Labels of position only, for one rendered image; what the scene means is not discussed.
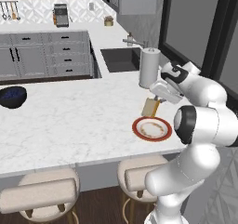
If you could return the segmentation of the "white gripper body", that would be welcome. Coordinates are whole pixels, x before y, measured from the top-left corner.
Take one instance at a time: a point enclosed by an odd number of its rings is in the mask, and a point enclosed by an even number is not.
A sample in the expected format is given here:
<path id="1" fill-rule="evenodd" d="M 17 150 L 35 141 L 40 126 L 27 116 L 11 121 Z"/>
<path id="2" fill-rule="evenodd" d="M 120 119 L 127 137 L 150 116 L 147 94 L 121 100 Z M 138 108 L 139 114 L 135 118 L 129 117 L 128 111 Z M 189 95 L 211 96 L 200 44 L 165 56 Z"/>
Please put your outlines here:
<path id="1" fill-rule="evenodd" d="M 182 96 L 176 89 L 170 90 L 166 82 L 158 80 L 150 85 L 150 91 L 160 99 L 165 99 L 173 104 L 182 100 Z"/>

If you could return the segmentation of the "hanging wooden spatula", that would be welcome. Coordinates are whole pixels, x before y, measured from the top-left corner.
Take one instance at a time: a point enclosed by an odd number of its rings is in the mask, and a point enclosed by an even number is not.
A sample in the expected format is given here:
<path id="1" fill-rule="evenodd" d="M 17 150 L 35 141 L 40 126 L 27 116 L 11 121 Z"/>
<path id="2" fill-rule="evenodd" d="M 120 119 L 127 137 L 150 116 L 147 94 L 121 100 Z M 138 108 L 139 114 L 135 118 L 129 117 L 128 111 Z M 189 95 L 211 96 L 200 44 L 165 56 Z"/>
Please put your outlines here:
<path id="1" fill-rule="evenodd" d="M 13 19 L 13 20 L 16 20 L 16 19 L 17 19 L 17 16 L 16 16 L 16 13 L 15 13 L 15 11 L 14 11 L 12 2 L 10 2 L 10 6 L 11 6 L 11 12 L 12 12 L 12 19 Z"/>

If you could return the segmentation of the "beige cushioned bar stool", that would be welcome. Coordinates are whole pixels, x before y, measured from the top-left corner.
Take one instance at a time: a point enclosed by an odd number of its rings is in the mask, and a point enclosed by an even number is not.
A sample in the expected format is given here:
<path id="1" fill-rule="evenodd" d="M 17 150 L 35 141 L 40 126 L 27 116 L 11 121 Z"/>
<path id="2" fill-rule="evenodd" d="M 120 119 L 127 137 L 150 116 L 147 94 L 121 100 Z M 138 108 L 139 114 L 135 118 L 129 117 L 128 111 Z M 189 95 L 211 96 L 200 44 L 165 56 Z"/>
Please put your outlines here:
<path id="1" fill-rule="evenodd" d="M 75 204 L 80 178 L 72 168 L 25 175 L 17 187 L 0 192 L 0 213 L 20 213 L 29 224 L 50 224 L 66 216 L 79 224 Z"/>
<path id="2" fill-rule="evenodd" d="M 146 174 L 159 165 L 166 164 L 162 155 L 146 156 L 122 161 L 117 167 L 117 180 L 122 194 L 122 216 L 126 224 L 134 222 L 135 203 L 145 203 L 147 210 L 153 206 L 157 197 L 145 188 Z"/>

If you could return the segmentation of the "silver tap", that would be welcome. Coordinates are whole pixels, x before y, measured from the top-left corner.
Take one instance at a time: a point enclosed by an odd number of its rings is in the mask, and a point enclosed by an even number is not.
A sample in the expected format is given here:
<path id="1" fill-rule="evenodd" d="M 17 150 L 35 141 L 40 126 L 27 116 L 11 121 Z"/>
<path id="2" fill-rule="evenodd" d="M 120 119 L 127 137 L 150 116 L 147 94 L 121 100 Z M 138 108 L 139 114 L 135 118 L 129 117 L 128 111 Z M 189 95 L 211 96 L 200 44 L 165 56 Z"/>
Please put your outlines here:
<path id="1" fill-rule="evenodd" d="M 124 43 L 126 43 L 128 46 L 133 46 L 133 45 L 139 45 L 142 48 L 146 48 L 148 46 L 148 41 L 143 41 L 143 42 L 137 42 L 133 36 L 132 33 L 129 33 L 127 35 L 127 38 L 123 40 Z"/>

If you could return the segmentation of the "hanging metal ladle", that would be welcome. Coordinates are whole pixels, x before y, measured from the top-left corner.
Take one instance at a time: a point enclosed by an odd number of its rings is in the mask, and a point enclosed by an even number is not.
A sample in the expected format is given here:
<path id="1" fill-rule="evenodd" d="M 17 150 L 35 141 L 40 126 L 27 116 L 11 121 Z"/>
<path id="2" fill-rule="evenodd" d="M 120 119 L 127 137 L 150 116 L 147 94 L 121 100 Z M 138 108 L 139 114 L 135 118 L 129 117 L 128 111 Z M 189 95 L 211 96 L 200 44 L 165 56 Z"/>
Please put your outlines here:
<path id="1" fill-rule="evenodd" d="M 2 1 L 0 1 L 0 7 L 1 7 L 1 10 L 2 10 L 3 20 L 7 20 L 6 8 L 5 8 L 4 3 Z"/>

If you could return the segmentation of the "hanging metal spoon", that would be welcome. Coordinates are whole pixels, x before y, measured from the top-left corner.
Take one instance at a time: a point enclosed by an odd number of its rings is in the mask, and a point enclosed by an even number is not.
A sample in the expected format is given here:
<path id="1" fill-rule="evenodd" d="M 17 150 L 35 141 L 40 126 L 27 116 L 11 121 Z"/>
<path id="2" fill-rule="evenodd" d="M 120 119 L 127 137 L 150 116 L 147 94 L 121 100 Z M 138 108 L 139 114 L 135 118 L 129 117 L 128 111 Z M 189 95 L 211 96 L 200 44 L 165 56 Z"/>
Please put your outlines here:
<path id="1" fill-rule="evenodd" d="M 10 13 L 9 13 L 7 1 L 5 1 L 5 4 L 6 4 L 6 9 L 7 9 L 7 18 L 8 18 L 8 20 L 12 20 L 11 15 L 10 15 Z"/>

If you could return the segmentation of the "hanging dark metal tool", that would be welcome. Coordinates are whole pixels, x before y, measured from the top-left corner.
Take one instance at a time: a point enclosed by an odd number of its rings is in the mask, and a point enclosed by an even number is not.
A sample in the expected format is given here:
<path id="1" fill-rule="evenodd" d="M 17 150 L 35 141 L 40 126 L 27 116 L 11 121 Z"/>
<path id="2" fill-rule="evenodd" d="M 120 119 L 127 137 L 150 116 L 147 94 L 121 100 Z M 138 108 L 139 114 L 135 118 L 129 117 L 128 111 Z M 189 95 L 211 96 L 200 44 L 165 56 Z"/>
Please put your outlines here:
<path id="1" fill-rule="evenodd" d="M 20 20 L 20 14 L 18 11 L 17 1 L 15 1 L 14 4 L 15 4 L 16 12 L 17 12 L 17 20 Z"/>

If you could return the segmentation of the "dark sink basin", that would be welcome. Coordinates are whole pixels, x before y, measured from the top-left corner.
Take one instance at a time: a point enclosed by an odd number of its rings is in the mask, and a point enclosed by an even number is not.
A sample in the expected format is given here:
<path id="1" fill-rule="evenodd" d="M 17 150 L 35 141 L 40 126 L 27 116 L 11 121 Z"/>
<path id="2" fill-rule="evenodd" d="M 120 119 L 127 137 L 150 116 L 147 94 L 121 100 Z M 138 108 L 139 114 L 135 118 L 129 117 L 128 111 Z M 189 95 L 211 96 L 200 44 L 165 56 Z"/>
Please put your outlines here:
<path id="1" fill-rule="evenodd" d="M 102 49 L 100 52 L 109 72 L 133 72 L 139 70 L 139 47 Z"/>

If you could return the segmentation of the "black framed window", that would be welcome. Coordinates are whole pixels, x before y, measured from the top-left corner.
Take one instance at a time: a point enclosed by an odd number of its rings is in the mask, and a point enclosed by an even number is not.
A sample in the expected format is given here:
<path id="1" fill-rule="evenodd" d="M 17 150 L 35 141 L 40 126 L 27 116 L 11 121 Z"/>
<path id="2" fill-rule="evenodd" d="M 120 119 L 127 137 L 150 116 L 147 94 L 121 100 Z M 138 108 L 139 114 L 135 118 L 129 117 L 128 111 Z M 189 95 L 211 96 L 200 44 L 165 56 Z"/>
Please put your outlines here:
<path id="1" fill-rule="evenodd" d="M 159 48 L 219 82 L 238 109 L 238 0 L 164 0 Z"/>

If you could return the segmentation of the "dark blue bowl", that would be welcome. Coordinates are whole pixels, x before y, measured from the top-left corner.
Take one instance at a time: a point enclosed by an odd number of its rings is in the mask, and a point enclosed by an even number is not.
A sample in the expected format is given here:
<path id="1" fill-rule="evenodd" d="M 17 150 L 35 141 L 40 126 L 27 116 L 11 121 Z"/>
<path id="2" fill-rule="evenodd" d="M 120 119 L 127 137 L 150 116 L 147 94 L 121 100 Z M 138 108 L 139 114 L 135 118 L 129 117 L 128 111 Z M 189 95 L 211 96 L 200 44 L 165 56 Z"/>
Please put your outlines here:
<path id="1" fill-rule="evenodd" d="M 27 90 L 23 86 L 8 86 L 0 89 L 0 105 L 9 109 L 19 108 L 27 99 Z"/>

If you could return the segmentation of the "grey cupboard run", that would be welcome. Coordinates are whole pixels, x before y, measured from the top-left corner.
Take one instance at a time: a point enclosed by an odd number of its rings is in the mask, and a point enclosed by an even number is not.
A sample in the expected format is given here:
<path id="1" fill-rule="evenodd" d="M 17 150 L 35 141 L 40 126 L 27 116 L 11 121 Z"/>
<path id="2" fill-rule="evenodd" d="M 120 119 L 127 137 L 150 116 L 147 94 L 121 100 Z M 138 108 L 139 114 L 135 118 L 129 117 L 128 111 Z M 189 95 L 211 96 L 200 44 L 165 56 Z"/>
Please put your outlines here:
<path id="1" fill-rule="evenodd" d="M 0 81 L 93 77 L 87 31 L 0 34 Z"/>

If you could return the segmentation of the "toasted bread slice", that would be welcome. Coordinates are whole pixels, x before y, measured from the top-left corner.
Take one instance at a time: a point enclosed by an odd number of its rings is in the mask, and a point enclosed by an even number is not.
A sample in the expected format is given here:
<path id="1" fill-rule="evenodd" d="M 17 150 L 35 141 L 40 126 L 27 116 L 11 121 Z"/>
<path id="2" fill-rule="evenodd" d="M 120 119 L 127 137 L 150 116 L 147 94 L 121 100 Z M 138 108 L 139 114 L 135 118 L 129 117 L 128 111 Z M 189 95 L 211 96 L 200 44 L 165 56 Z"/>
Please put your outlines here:
<path id="1" fill-rule="evenodd" d="M 157 112 L 159 104 L 160 104 L 159 99 L 146 99 L 141 115 L 154 117 Z"/>

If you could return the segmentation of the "white paper towel roll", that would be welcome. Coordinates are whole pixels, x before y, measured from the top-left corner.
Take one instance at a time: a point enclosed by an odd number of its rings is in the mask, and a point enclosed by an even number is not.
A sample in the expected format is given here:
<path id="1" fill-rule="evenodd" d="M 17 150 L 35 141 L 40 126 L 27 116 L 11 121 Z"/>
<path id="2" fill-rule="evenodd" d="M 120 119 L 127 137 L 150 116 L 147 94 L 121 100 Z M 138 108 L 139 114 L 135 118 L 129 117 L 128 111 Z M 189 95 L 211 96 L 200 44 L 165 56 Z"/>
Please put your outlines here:
<path id="1" fill-rule="evenodd" d="M 149 89 L 150 85 L 157 80 L 159 71 L 159 59 L 161 51 L 157 48 L 143 48 L 139 62 L 139 85 Z"/>

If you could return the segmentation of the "red rimmed white plate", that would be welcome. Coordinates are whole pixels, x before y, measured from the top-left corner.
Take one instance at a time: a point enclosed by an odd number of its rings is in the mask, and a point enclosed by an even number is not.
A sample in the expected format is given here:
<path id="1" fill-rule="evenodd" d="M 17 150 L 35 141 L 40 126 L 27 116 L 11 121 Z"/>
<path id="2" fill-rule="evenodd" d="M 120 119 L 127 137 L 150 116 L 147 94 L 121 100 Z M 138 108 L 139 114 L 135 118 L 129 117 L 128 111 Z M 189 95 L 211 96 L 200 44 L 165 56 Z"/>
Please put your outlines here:
<path id="1" fill-rule="evenodd" d="M 163 141 L 172 135 L 171 125 L 158 117 L 140 117 L 134 121 L 132 130 L 136 136 L 150 142 Z"/>

